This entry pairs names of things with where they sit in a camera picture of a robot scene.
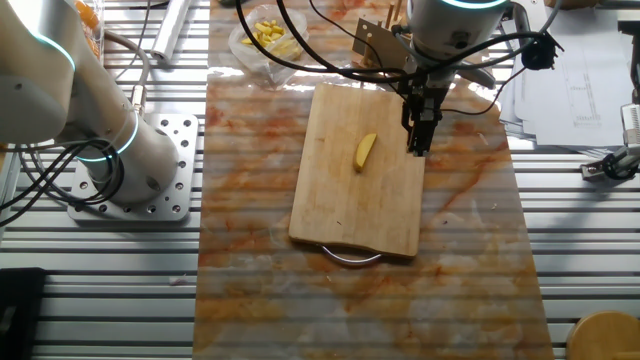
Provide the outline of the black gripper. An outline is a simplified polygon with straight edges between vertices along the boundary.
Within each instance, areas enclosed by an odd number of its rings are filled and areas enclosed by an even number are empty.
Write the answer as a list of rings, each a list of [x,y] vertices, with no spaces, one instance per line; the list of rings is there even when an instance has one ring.
[[[399,91],[405,97],[402,118],[407,119],[407,152],[415,157],[425,157],[442,119],[441,105],[449,87],[427,87],[404,82],[399,85]]]

